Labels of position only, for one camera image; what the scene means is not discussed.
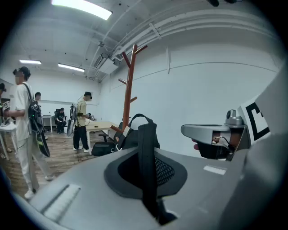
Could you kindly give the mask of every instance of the ceiling light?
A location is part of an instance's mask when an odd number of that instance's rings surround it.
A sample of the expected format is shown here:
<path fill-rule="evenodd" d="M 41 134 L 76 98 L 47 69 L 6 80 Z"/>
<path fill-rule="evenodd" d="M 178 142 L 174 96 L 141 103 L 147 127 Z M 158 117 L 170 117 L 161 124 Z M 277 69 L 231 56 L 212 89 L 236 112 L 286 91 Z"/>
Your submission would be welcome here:
<path fill-rule="evenodd" d="M 19 60 L 21 63 L 24 63 L 24 64 L 39 64 L 41 65 L 41 62 L 40 61 L 33 61 L 33 60 Z"/>
<path fill-rule="evenodd" d="M 83 10 L 105 20 L 107 20 L 112 14 L 111 11 L 84 0 L 52 0 L 51 3 L 52 5 L 67 6 Z"/>
<path fill-rule="evenodd" d="M 63 67 L 63 68 L 67 68 L 67 69 L 71 69 L 71 70 L 76 70 L 76 71 L 80 71 L 80 72 L 84 72 L 84 69 L 80 69 L 77 67 L 73 67 L 73 66 L 67 66 L 67 65 L 63 65 L 63 64 L 58 64 L 59 67 Z"/>

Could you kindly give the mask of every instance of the person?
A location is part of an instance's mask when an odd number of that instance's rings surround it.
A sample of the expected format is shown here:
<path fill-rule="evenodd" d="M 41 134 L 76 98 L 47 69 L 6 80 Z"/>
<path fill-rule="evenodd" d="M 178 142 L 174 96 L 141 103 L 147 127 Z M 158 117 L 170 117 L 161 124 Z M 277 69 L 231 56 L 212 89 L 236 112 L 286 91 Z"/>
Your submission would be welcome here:
<path fill-rule="evenodd" d="M 64 108 L 60 109 L 59 113 L 57 114 L 56 120 L 58 121 L 57 132 L 58 134 L 61 134 L 64 132 L 64 127 L 66 126 Z"/>
<path fill-rule="evenodd" d="M 74 127 L 74 137 L 73 137 L 73 150 L 80 150 L 84 148 L 84 152 L 89 152 L 89 147 L 87 143 L 85 118 L 89 118 L 86 114 L 86 102 L 91 101 L 92 94 L 90 92 L 85 92 L 84 97 L 77 103 L 77 121 Z M 79 146 L 79 141 L 82 141 L 83 147 Z"/>
<path fill-rule="evenodd" d="M 40 92 L 35 93 L 35 101 L 41 101 L 41 93 Z"/>
<path fill-rule="evenodd" d="M 5 88 L 5 84 L 4 84 L 4 83 L 1 83 L 1 84 L 0 84 L 0 109 L 1 109 L 1 110 L 2 110 L 1 96 L 2 96 L 2 93 L 3 93 L 3 92 L 6 92 L 6 88 Z M 5 137 L 2 136 L 2 138 L 3 138 L 3 143 L 4 143 L 4 146 L 3 146 L 2 148 L 5 148 L 8 153 L 11 153 L 12 150 L 11 150 L 10 148 L 7 148 L 7 144 L 6 144 Z M 5 158 L 6 158 L 6 156 L 5 156 L 3 153 L 0 153 L 0 157 L 1 157 L 2 159 L 5 159 Z"/>
<path fill-rule="evenodd" d="M 14 70 L 13 73 L 17 85 L 15 94 L 16 110 L 5 111 L 5 116 L 16 117 L 18 158 L 22 168 L 22 174 L 28 186 L 28 192 L 24 196 L 26 199 L 30 199 L 39 189 L 32 155 L 42 172 L 45 174 L 45 180 L 51 181 L 55 178 L 55 175 L 45 161 L 45 156 L 38 148 L 36 133 L 32 131 L 30 120 L 28 118 L 28 108 L 31 101 L 28 96 L 28 91 L 23 84 L 26 84 L 30 89 L 31 96 L 33 96 L 32 88 L 27 82 L 31 75 L 30 71 L 24 66 L 18 70 Z"/>

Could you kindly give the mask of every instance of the backpack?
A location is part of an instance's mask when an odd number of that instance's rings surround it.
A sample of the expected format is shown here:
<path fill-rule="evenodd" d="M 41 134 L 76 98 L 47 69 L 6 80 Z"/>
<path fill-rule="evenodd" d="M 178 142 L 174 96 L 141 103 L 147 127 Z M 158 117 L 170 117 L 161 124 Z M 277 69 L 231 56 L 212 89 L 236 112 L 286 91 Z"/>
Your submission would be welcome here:
<path fill-rule="evenodd" d="M 41 108 L 38 105 L 38 102 L 31 96 L 29 87 L 25 83 L 22 83 L 22 85 L 26 87 L 28 98 L 30 100 L 30 105 L 28 107 L 28 119 L 30 120 L 32 131 L 36 133 L 38 147 L 43 155 L 50 157 L 50 152 L 43 132 Z"/>

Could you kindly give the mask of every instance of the white pants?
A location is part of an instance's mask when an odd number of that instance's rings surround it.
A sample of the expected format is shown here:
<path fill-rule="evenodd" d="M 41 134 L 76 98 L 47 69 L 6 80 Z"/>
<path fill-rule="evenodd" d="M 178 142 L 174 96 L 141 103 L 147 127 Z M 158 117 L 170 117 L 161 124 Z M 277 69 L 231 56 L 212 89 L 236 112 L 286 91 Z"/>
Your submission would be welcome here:
<path fill-rule="evenodd" d="M 39 184 L 35 174 L 32 155 L 45 176 L 52 176 L 53 173 L 45 160 L 45 156 L 38 148 L 36 134 L 33 132 L 28 139 L 18 141 L 17 146 L 18 157 L 22 168 L 22 174 L 28 185 L 28 189 L 37 190 L 39 188 Z"/>

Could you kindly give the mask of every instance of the ceiling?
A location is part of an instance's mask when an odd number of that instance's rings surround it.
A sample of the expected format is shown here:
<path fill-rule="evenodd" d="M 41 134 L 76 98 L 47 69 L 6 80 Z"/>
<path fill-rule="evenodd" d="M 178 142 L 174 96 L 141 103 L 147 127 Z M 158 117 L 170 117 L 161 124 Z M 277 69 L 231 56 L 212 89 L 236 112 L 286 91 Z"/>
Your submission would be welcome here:
<path fill-rule="evenodd" d="M 105 21 L 95 15 L 67 7 L 53 6 L 50 0 L 36 1 L 23 12 L 18 26 L 8 40 L 8 59 L 21 65 L 19 59 L 40 60 L 42 65 L 31 66 L 40 71 L 64 71 L 68 74 L 101 79 L 104 73 L 94 68 L 97 57 L 106 53 L 111 57 L 137 34 L 163 20 L 196 10 L 214 10 L 206 0 L 89 0 L 112 11 Z M 228 4 L 220 0 L 217 9 L 250 11 L 242 3 Z M 105 46 L 99 47 L 99 41 Z M 84 73 L 58 67 L 58 63 L 85 69 Z"/>

